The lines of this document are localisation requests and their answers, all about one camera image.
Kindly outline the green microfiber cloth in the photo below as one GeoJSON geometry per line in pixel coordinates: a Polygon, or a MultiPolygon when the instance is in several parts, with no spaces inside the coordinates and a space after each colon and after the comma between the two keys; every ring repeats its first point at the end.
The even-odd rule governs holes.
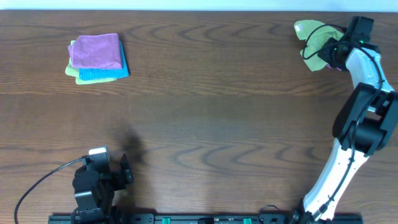
{"type": "MultiPolygon", "coordinates": [[[[313,30],[317,27],[324,25],[324,23],[315,20],[301,20],[294,24],[294,29],[299,40],[307,40],[313,30]]],[[[343,33],[338,31],[336,28],[331,26],[321,27],[310,37],[305,48],[304,56],[309,57],[311,54],[320,50],[323,44],[330,38],[340,40],[343,33]]],[[[317,55],[314,55],[310,59],[304,60],[307,67],[311,72],[316,72],[323,69],[327,63],[320,59],[317,55]]]]}

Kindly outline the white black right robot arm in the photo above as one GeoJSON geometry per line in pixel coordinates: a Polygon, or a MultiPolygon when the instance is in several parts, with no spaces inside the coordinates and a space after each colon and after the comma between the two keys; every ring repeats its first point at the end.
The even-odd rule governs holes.
{"type": "Polygon", "coordinates": [[[371,42],[373,19],[354,16],[347,27],[301,20],[294,24],[304,41],[300,54],[349,72],[354,90],[332,128],[333,147],[317,182],[285,223],[362,223],[336,206],[359,168],[387,144],[397,126],[397,93],[388,84],[381,51],[371,42]]]}

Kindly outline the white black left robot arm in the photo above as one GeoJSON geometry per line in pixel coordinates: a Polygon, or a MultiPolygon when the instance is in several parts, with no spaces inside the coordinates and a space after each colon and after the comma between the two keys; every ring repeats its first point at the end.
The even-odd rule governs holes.
{"type": "Polygon", "coordinates": [[[120,169],[111,171],[108,154],[92,154],[83,158],[83,166],[75,172],[72,185],[77,208],[71,214],[72,223],[127,223],[128,218],[113,205],[114,193],[134,182],[127,155],[120,169]]]}

